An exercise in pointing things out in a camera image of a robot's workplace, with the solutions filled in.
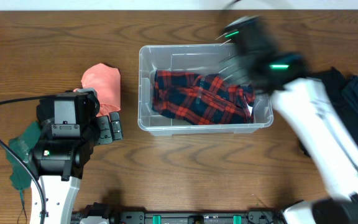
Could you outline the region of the black garment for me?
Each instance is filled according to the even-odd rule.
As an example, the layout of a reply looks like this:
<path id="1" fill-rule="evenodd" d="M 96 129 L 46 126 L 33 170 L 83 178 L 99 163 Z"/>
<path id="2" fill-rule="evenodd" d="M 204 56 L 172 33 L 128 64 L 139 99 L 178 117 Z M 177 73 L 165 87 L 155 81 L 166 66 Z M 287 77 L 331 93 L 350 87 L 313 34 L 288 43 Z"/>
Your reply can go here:
<path id="1" fill-rule="evenodd" d="M 358 145 L 358 115 L 341 95 L 341 91 L 347 84 L 343 74 L 336 68 L 331 67 L 329 70 L 312 73 L 309 77 L 322 81 L 336 113 Z"/>

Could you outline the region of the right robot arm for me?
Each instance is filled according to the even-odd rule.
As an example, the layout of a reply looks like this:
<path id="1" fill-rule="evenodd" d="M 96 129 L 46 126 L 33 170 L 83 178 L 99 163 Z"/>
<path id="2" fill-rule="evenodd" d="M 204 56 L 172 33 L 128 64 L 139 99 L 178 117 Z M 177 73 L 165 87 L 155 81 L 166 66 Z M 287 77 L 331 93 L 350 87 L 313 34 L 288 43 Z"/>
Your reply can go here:
<path id="1" fill-rule="evenodd" d="M 358 223 L 358 145 L 336 113 L 321 80 L 311 77 L 298 52 L 281 51 L 256 16 L 228 24 L 222 36 L 234 46 L 221 75 L 235 85 L 268 94 L 312 158 L 328 198 L 284 208 L 283 223 Z"/>

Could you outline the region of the red black plaid shirt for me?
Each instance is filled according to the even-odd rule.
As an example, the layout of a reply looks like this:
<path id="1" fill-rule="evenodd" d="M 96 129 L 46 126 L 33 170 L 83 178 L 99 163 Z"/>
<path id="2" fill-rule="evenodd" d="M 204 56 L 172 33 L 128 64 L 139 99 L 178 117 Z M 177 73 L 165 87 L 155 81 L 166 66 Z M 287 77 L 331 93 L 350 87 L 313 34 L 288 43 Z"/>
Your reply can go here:
<path id="1" fill-rule="evenodd" d="M 218 74 L 157 70 L 152 109 L 192 125 L 253 123 L 255 90 L 232 85 Z"/>

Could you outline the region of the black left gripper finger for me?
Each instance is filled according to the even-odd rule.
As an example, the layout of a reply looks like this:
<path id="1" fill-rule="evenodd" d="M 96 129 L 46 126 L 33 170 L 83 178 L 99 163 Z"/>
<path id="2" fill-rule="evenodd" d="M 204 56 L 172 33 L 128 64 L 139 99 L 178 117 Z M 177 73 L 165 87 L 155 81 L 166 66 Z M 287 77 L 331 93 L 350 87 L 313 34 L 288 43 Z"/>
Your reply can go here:
<path id="1" fill-rule="evenodd" d="M 122 140 L 123 133 L 122 133 L 121 120 L 119 117 L 119 113 L 117 111 L 115 111 L 115 112 L 111 112 L 109 115 L 110 115 L 110 119 L 111 119 L 112 139 L 114 141 Z"/>
<path id="2" fill-rule="evenodd" d="M 113 142 L 111 123 L 108 116 L 100 116 L 96 118 L 96 122 L 99 126 L 100 137 L 97 145 L 111 144 Z"/>

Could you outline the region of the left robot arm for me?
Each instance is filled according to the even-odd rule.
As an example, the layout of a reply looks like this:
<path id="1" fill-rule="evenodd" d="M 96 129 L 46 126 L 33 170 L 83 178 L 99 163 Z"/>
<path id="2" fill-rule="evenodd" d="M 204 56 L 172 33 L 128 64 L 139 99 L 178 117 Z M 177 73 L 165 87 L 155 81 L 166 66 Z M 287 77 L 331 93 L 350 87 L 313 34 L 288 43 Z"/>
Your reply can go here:
<path id="1" fill-rule="evenodd" d="M 85 164 L 96 146 L 122 140 L 119 113 L 99 116 L 92 88 L 42 99 L 37 106 L 39 140 L 29 152 L 31 223 L 71 223 Z"/>

